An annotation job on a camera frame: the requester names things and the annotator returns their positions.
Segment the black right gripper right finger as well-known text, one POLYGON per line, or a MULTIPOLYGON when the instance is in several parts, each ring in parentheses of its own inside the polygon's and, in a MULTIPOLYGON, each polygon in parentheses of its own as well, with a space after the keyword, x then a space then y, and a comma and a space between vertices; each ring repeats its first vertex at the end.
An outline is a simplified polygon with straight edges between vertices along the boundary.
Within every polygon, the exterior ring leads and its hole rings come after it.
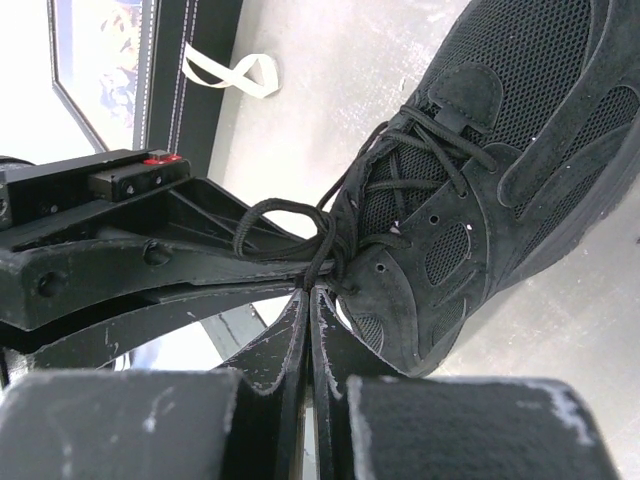
POLYGON ((598 426, 567 384, 411 379, 310 297, 316 458, 322 479, 614 479, 598 426))

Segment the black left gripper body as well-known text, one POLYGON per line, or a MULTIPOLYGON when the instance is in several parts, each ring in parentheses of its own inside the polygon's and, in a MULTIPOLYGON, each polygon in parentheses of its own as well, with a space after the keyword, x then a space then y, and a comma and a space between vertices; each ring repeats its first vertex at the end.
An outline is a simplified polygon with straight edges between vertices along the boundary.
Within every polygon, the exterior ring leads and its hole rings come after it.
POLYGON ((190 162, 163 150, 115 150, 35 165, 1 158, 1 238, 145 238, 165 197, 192 179, 190 162))

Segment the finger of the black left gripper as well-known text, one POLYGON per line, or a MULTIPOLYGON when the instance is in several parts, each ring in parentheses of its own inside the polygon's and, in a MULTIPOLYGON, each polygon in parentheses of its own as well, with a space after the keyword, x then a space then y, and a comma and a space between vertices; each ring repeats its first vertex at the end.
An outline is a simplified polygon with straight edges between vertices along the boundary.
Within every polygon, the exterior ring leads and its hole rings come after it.
POLYGON ((92 305, 144 290, 295 279, 305 260, 258 261, 258 249, 296 237, 268 220, 232 248, 248 207, 194 178, 120 203, 96 200, 1 234, 1 320, 35 330, 92 305))
POLYGON ((293 280, 183 284, 100 302, 32 332, 2 327, 1 368, 100 368, 164 334, 245 304, 283 296, 294 288, 293 280))

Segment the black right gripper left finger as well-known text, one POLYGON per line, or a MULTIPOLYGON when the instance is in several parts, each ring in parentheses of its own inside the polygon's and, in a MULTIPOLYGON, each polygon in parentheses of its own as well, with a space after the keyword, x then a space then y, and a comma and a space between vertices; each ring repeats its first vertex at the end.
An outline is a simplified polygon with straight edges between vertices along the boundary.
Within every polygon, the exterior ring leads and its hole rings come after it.
POLYGON ((309 297, 221 367, 51 370, 1 403, 5 479, 298 479, 309 297))

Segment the black shoe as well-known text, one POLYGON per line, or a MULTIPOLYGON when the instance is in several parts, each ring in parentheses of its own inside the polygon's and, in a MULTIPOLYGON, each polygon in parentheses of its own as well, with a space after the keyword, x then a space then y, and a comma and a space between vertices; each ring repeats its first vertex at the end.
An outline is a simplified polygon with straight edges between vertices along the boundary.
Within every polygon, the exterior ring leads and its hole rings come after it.
POLYGON ((355 333, 421 376, 639 172, 639 5, 473 1, 331 208, 355 333))

